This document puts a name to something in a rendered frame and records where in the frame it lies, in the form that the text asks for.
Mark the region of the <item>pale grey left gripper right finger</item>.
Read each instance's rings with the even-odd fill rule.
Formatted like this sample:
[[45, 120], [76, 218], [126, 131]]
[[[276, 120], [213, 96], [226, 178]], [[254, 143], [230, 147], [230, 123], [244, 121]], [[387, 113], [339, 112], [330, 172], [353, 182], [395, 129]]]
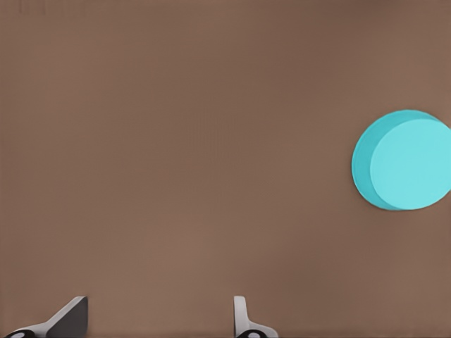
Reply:
[[278, 338], [271, 327], [252, 322], [247, 312], [244, 296], [233, 297], [234, 338]]

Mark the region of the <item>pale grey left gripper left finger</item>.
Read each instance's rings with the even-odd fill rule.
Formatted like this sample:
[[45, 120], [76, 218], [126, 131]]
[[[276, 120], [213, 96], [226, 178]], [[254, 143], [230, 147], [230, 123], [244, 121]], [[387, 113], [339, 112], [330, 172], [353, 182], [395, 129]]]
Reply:
[[85, 338], [88, 297], [77, 296], [43, 323], [16, 329], [4, 338]]

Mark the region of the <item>blue plate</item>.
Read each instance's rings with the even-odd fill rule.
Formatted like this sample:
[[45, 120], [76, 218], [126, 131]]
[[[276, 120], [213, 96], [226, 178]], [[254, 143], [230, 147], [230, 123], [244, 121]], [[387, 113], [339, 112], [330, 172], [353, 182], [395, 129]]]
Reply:
[[451, 192], [451, 127], [418, 110], [388, 113], [360, 136], [351, 171], [358, 192], [378, 208], [429, 207]]

